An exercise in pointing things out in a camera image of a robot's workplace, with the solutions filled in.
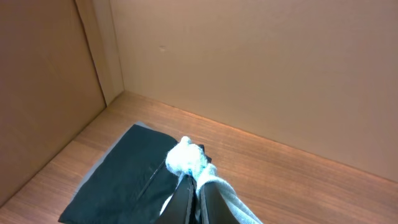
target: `beige wall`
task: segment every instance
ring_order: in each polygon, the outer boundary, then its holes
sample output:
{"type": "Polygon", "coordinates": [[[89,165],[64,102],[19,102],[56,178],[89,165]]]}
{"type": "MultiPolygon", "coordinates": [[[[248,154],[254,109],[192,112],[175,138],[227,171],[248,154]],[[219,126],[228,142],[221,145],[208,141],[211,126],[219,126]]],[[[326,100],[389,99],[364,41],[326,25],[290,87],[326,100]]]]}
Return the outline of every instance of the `beige wall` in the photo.
{"type": "Polygon", "coordinates": [[[104,108],[73,0],[0,3],[0,205],[104,108]]]}
{"type": "Polygon", "coordinates": [[[398,180],[398,2],[111,1],[125,89],[398,180]]]}

